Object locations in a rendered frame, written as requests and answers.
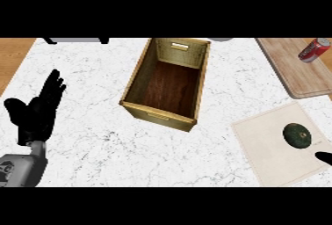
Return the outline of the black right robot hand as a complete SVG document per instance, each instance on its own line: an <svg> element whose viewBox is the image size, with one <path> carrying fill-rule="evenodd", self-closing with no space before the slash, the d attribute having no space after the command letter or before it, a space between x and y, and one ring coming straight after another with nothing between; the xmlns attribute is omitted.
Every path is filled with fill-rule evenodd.
<svg viewBox="0 0 332 225"><path fill-rule="evenodd" d="M332 153L316 152L316 158L332 166Z"/></svg>

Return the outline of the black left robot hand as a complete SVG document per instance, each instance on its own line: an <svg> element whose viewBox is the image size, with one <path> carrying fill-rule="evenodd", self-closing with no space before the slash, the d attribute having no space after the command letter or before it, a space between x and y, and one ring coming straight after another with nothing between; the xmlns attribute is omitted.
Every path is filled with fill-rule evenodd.
<svg viewBox="0 0 332 225"><path fill-rule="evenodd" d="M54 131L57 111L67 89L60 71L52 70L40 94L26 104L18 98L5 100L5 107L12 123L18 126L18 145L27 146L35 141L46 142Z"/></svg>

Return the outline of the dark green round squash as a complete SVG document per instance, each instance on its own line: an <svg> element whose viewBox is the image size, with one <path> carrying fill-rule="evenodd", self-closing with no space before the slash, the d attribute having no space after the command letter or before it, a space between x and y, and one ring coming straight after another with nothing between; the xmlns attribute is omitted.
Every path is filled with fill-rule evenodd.
<svg viewBox="0 0 332 225"><path fill-rule="evenodd" d="M284 139L297 149L306 149L312 145L312 133L299 123L290 123L284 127Z"/></svg>

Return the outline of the beige placemat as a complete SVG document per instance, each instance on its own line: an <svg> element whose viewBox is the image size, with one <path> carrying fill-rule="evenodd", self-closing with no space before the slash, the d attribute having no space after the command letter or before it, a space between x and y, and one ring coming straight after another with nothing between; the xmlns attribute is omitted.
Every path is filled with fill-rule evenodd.
<svg viewBox="0 0 332 225"><path fill-rule="evenodd" d="M306 149L294 148L284 139L291 123L312 134ZM234 123L232 128L262 186L293 185L330 168L316 152L332 153L332 143L297 101Z"/></svg>

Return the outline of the tan rectangular wicker basket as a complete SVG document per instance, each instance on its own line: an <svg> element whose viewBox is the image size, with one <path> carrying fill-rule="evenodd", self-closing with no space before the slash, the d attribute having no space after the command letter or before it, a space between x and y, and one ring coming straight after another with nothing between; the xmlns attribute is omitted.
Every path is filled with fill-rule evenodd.
<svg viewBox="0 0 332 225"><path fill-rule="evenodd" d="M120 100L139 120L191 131L198 124L209 58L206 40L148 40Z"/></svg>

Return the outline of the grey appliance with black legs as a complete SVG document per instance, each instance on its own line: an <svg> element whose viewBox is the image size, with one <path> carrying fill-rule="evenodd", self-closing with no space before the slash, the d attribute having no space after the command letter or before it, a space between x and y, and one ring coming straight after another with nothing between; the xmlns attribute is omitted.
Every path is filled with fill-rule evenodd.
<svg viewBox="0 0 332 225"><path fill-rule="evenodd" d="M102 44L110 43L110 38L43 38L51 44L57 45L61 42L101 42Z"/></svg>

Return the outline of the pale wooden cutting board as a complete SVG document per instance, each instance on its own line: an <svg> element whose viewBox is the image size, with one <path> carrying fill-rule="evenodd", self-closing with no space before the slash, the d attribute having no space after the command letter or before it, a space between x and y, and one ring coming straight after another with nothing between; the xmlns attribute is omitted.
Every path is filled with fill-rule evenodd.
<svg viewBox="0 0 332 225"><path fill-rule="evenodd" d="M332 95L332 71L321 59L306 63L299 54L309 43L303 38L257 38L274 71L294 99Z"/></svg>

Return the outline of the red soda can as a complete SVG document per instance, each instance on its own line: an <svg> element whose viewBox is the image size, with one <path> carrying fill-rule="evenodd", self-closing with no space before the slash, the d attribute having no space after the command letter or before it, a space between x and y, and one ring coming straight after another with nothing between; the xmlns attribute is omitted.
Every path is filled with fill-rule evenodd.
<svg viewBox="0 0 332 225"><path fill-rule="evenodd" d="M312 62L331 48L331 41L328 38L316 38L306 49L299 54L303 62Z"/></svg>

